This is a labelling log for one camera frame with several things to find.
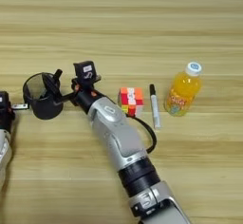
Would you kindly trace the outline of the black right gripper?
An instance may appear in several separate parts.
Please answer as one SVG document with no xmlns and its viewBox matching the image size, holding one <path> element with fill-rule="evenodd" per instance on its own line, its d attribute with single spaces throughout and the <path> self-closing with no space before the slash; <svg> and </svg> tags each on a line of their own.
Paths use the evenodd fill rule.
<svg viewBox="0 0 243 224">
<path fill-rule="evenodd" d="M 71 81 L 72 92 L 64 96 L 60 92 L 59 78 L 60 74 L 42 74 L 45 86 L 45 91 L 42 94 L 43 98 L 52 97 L 55 103 L 71 101 L 75 106 L 80 106 L 87 113 L 91 105 L 102 97 L 102 93 L 94 87 L 94 83 L 101 79 L 100 76 L 87 81 L 81 80 L 78 77 L 74 78 Z"/>
</svg>

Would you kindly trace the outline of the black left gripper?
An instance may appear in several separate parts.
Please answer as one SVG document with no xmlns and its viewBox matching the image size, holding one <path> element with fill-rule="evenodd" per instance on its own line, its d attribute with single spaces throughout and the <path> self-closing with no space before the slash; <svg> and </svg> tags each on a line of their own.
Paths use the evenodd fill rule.
<svg viewBox="0 0 243 224">
<path fill-rule="evenodd" d="M 12 122 L 15 120 L 15 111 L 28 109 L 28 97 L 23 90 L 24 103 L 14 104 L 6 108 L 0 108 L 0 129 L 10 132 Z"/>
</svg>

